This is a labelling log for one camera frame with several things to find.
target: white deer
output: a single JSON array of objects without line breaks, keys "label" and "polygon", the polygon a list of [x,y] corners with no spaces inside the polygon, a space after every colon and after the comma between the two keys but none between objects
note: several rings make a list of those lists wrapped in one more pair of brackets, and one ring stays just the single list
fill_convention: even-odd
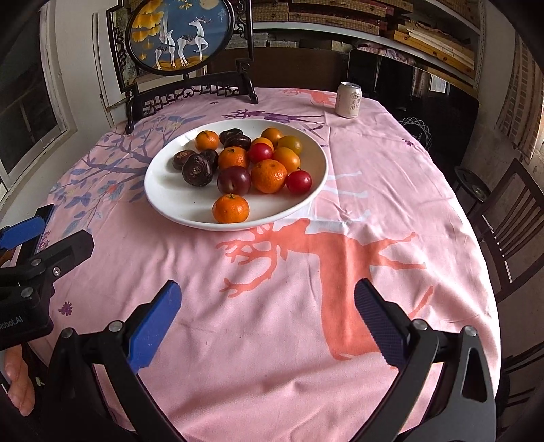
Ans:
[{"label": "white deer", "polygon": [[170,64],[172,67],[176,67],[176,60],[174,53],[176,52],[176,42],[172,38],[172,29],[168,30],[168,13],[164,13],[162,21],[160,23],[160,34],[159,34],[159,40],[163,45],[163,47],[158,47],[155,49],[155,59],[157,63],[157,69],[160,71],[162,70],[160,66],[160,58],[163,54],[163,52],[168,51],[170,53]]},{"label": "white deer", "polygon": [[180,55],[181,63],[186,65],[189,64],[185,56],[183,55],[183,48],[185,45],[197,45],[199,47],[198,51],[195,50],[195,52],[198,52],[200,54],[200,61],[202,61],[202,51],[206,50],[209,46],[208,42],[204,39],[204,29],[202,28],[201,23],[210,23],[212,19],[204,20],[199,19],[198,17],[189,22],[191,26],[196,27],[196,35],[195,36],[187,36],[182,35],[178,40],[178,54]]}]

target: pink tablecloth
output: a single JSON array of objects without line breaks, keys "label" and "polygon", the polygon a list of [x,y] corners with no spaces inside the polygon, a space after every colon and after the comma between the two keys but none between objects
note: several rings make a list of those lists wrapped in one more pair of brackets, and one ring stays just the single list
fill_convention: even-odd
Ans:
[{"label": "pink tablecloth", "polygon": [[[335,94],[258,89],[260,103],[197,96],[107,133],[51,190],[43,245],[92,232],[92,258],[56,283],[54,332],[126,319],[172,279],[183,304],[152,365],[140,372],[191,441],[347,441],[397,374],[353,306],[371,278],[411,318],[458,332],[477,327],[499,377],[499,324],[474,233],[428,153],[375,101],[336,116]],[[259,118],[298,127],[326,151],[330,176],[313,204],[252,231],[193,230],[146,201],[151,158],[194,127]],[[436,367],[406,428],[418,424]],[[117,414],[111,387],[105,389]],[[127,425],[126,418],[119,416]]]}]

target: shelf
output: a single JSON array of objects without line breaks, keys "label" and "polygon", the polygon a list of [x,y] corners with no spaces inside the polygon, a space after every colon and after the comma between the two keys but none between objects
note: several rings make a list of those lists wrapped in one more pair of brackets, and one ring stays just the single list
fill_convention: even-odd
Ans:
[{"label": "shelf", "polygon": [[345,35],[353,38],[358,38],[361,40],[373,41],[375,43],[398,49],[399,51],[406,52],[414,57],[425,60],[427,63],[432,64],[433,66],[439,67],[440,69],[451,73],[455,77],[463,80],[465,83],[474,86],[474,80],[468,75],[458,71],[454,67],[441,62],[440,60],[422,52],[418,49],[415,49],[411,46],[405,45],[398,41],[390,40],[379,35],[369,34],[367,32],[361,32],[359,30],[339,28],[336,26],[329,26],[326,24],[314,24],[314,23],[298,23],[298,22],[256,22],[253,23],[254,30],[261,29],[282,29],[282,30],[310,30],[315,32],[326,32],[329,34]]},{"label": "shelf", "polygon": [[450,9],[445,4],[440,3],[438,0],[410,0],[414,5],[414,10],[417,12],[426,12],[430,17],[435,18],[441,18],[441,19],[448,19],[450,17],[453,17],[463,23],[465,26],[476,32],[478,35],[481,35],[481,30],[478,28],[478,26],[470,23],[466,18],[464,18],[462,15],[459,15],[456,13],[453,9]]}]

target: white can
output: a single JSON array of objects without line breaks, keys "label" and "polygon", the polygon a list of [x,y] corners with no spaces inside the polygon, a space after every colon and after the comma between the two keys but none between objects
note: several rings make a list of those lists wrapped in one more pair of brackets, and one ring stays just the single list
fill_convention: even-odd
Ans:
[{"label": "white can", "polygon": [[335,112],[344,118],[357,118],[363,91],[358,84],[343,81],[336,91]]}]

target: stool seat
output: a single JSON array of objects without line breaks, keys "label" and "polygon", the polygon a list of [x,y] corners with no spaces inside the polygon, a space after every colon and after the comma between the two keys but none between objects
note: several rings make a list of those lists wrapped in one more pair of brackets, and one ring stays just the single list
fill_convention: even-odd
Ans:
[{"label": "stool seat", "polygon": [[491,195],[491,191],[488,186],[482,181],[482,179],[474,172],[465,169],[463,167],[455,167],[455,176],[457,182],[473,199],[480,204],[483,204],[485,200]]}]

